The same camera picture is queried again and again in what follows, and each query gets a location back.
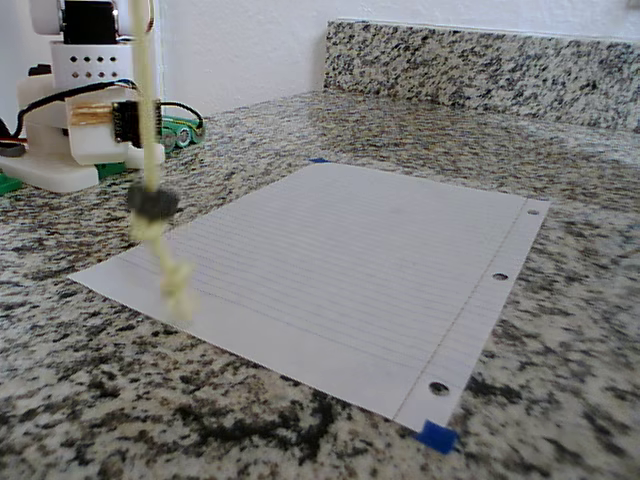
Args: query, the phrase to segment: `lined paper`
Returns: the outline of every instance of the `lined paper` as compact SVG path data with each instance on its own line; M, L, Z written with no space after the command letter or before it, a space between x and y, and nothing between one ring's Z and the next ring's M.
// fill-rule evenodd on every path
M446 424L547 209L309 166L166 235L195 266L199 294L192 323L179 327L414 430ZM172 321L144 247L71 278ZM432 382L449 394L432 393Z

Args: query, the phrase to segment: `blue tape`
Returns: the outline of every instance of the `blue tape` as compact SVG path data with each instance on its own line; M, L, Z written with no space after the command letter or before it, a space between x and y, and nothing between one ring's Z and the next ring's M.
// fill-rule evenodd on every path
M420 443L445 455L453 450L457 439L458 434L455 430L441 427L429 420L425 422L422 431L416 435L416 440Z

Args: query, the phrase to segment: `yellow string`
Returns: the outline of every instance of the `yellow string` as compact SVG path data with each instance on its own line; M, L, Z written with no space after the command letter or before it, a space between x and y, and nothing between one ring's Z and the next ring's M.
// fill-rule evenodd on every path
M134 71L140 91L140 133L144 146L144 187L153 192L159 184L159 167L156 161L156 113L153 101L154 82L149 54L149 35L146 35L145 10L148 0L130 2L134 25L135 43L133 47ZM137 242L147 242L158 258L163 273L162 294L167 298L169 308L182 321L191 319L191 302L187 299L186 287L191 268L175 262L162 234L166 224L149 221L135 213L131 217L131 238Z

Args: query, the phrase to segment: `black wire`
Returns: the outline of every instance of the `black wire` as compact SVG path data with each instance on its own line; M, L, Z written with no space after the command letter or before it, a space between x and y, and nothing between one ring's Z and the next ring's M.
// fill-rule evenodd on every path
M64 90L62 92L54 93L53 95L49 95L47 97L42 97L39 100L36 100L33 103L30 103L25 108L18 112L18 120L16 125L16 130L11 135L12 138L18 138L22 133L22 127L24 126L24 117L28 113L37 110L38 108L46 107L47 105L53 102L63 101L67 98L76 97L78 95L82 95L83 93L91 93L97 92L100 90L104 90L105 88L115 87L118 85L128 85L130 88L136 88L136 84L128 79L114 80L111 82L100 82L100 83L91 83L89 85L83 85L82 87L72 88L70 90Z
M198 126L196 127L196 130L202 130L202 128L204 127L204 118L195 108L192 108L189 105L185 105L184 103L180 102L160 102L160 105L163 107L182 108L183 110L186 110L187 112L193 114L198 119Z

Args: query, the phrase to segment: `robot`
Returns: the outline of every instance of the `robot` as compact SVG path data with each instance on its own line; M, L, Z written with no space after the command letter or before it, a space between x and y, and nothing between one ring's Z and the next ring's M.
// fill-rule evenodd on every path
M18 126L12 148L0 150L9 152L0 170L67 193L96 185L109 169L142 168L129 0L30 0L30 13L36 33L63 37L50 43L51 65L32 68L18 85ZM23 126L28 149L20 145ZM161 163L163 145L154 148Z

